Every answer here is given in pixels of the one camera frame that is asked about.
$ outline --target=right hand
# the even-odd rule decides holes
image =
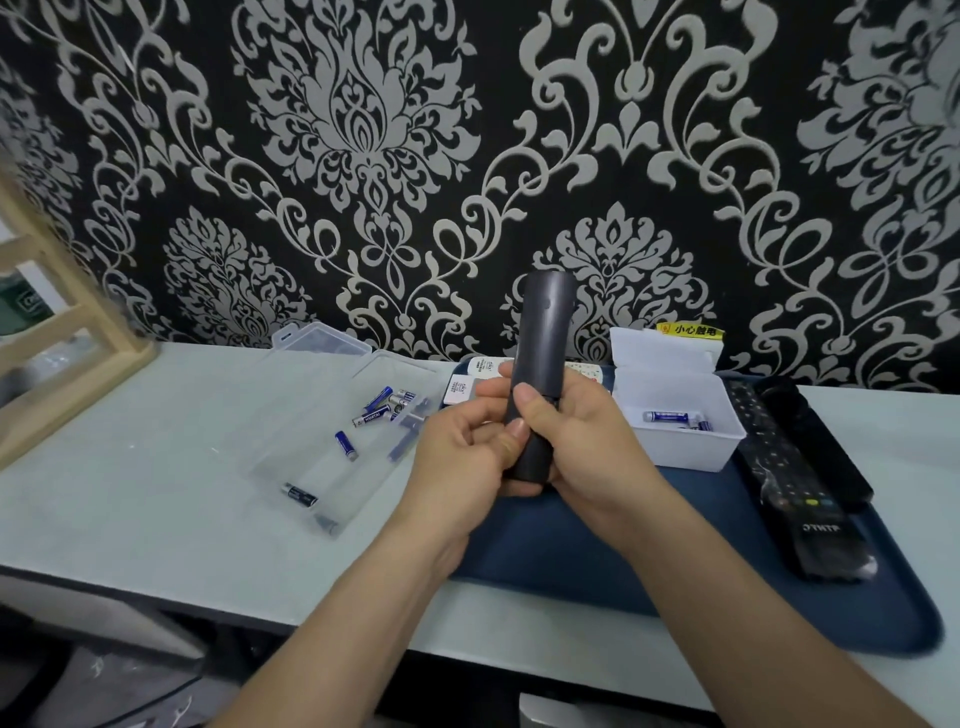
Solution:
[[[513,362],[500,379],[477,383],[478,397],[507,397]],[[529,384],[514,388],[514,403],[532,430],[553,445],[559,477],[551,477],[567,505],[597,536],[624,552],[644,488],[662,484],[630,425],[602,384],[564,369],[560,409]]]

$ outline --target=tv remote control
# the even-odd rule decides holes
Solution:
[[[527,274],[520,312],[519,343],[510,379],[510,396],[503,424],[520,416],[514,404],[514,387],[521,381],[533,386],[553,406],[564,390],[564,353],[570,317],[577,303],[577,279],[566,271],[533,271]],[[553,462],[553,446],[536,432],[506,477],[546,483]]]
[[[876,558],[867,542],[753,386],[736,379],[724,384],[747,430],[734,459],[786,564],[809,581],[872,578]]]
[[[860,513],[870,505],[874,489],[800,393],[797,382],[768,376],[754,384],[754,391],[841,508]]]

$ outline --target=forearm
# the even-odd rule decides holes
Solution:
[[[728,725],[925,725],[662,478],[637,493],[627,558]]]
[[[437,552],[385,529],[214,728],[360,725],[442,582]]]

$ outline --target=left hand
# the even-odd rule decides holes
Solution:
[[[413,471],[391,516],[393,525],[441,550],[444,576],[460,564],[467,537],[490,513],[530,437],[522,419],[504,426],[507,402],[481,397],[448,407],[423,424]],[[510,483],[502,495],[535,496],[539,485]]]

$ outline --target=fingernail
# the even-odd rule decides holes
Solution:
[[[507,425],[507,432],[518,440],[521,440],[529,429],[526,421],[522,417],[517,417]]]
[[[521,381],[516,387],[514,387],[514,402],[517,404],[526,404],[537,398],[537,390],[527,384],[525,381]]]

